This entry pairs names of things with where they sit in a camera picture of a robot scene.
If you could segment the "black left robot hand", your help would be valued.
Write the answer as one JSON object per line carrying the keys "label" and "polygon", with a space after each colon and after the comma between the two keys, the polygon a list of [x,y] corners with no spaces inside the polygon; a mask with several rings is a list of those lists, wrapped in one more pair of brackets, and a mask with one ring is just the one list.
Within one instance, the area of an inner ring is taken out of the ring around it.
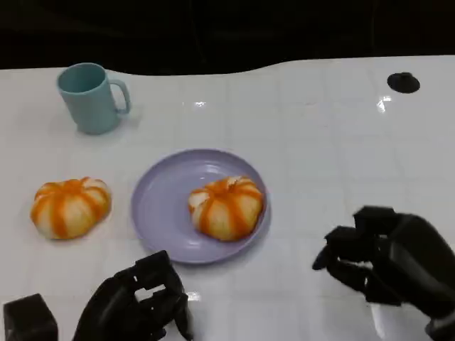
{"label": "black left robot hand", "polygon": [[160,340],[174,322],[193,340],[188,295],[162,250],[117,272],[97,288],[78,321],[74,340]]}

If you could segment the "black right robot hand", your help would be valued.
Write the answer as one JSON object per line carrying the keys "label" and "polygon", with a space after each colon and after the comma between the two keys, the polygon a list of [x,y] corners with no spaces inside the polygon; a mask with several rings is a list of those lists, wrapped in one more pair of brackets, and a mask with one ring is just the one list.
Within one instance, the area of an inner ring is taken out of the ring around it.
{"label": "black right robot hand", "polygon": [[409,303],[431,319],[454,312],[454,252],[424,218],[364,206],[354,227],[337,226],[312,264],[369,303]]}

